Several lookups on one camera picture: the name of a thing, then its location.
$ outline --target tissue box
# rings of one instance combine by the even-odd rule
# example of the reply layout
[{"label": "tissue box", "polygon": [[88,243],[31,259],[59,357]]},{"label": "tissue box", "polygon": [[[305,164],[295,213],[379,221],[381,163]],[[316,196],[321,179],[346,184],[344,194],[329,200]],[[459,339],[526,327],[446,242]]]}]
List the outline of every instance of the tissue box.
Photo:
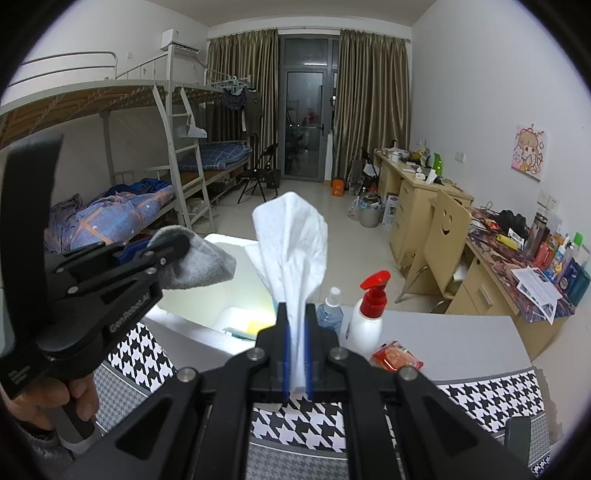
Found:
[{"label": "tissue box", "polygon": [[386,209],[384,211],[384,219],[382,225],[391,226],[396,217],[396,209],[398,208],[398,195],[389,194],[386,199]]}]

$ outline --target cartoon girl poster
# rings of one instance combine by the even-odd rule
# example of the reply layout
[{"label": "cartoon girl poster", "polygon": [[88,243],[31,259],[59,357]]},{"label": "cartoon girl poster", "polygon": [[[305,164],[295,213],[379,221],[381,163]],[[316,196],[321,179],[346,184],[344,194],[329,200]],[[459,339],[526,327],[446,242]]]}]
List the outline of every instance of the cartoon girl poster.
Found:
[{"label": "cartoon girl poster", "polygon": [[546,158],[548,135],[531,127],[517,127],[511,167],[540,181]]}]

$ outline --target human hand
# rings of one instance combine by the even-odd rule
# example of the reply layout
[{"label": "human hand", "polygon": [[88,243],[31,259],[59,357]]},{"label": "human hand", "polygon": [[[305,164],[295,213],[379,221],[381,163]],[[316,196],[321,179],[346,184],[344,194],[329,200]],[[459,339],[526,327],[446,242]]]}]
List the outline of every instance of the human hand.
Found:
[{"label": "human hand", "polygon": [[70,380],[67,386],[55,378],[44,378],[13,400],[8,398],[3,388],[0,388],[0,393],[12,415],[43,430],[54,428],[45,414],[45,409],[67,404],[70,401],[70,395],[76,399],[76,413],[84,421],[90,420],[99,409],[94,374],[78,380]]}]

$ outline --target tile floor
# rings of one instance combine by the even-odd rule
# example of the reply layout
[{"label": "tile floor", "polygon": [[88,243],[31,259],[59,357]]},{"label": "tile floor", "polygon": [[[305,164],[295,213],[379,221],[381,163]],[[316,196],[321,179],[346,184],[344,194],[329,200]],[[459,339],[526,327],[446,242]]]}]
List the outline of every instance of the tile floor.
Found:
[{"label": "tile floor", "polygon": [[[330,287],[337,286],[343,292],[342,303],[354,305],[363,295],[359,284],[372,273],[389,270],[392,278],[388,283],[388,307],[409,312],[428,312],[440,300],[438,297],[406,295],[395,304],[394,299],[404,285],[404,278],[392,257],[389,246],[389,229],[379,225],[369,229],[347,216],[352,196],[333,197],[330,188],[321,183],[283,180],[280,194],[293,191],[311,203],[328,223],[328,261],[326,275],[311,301],[321,301]],[[252,211],[262,203],[261,192],[245,195],[236,205],[239,190],[225,196],[215,207],[217,232],[223,235],[256,239],[252,224]],[[272,190],[265,189],[267,199],[273,198]],[[197,223],[198,233],[208,233],[206,221]]]}]

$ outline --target curtain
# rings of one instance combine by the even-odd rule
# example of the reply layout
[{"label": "curtain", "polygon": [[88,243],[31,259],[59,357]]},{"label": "curtain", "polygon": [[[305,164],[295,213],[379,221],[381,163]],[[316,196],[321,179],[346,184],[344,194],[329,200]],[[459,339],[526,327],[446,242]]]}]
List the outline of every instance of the curtain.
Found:
[{"label": "curtain", "polygon": [[[212,70],[251,77],[251,85],[261,93],[261,136],[254,145],[254,157],[277,143],[277,107],[279,86],[279,36],[277,30],[258,30],[214,38],[209,44],[207,66]],[[246,139],[240,111],[233,112],[221,102],[208,105],[207,132],[211,141]]]},{"label": "curtain", "polygon": [[404,40],[342,30],[339,50],[333,172],[344,179],[361,147],[408,148],[410,101]]}]

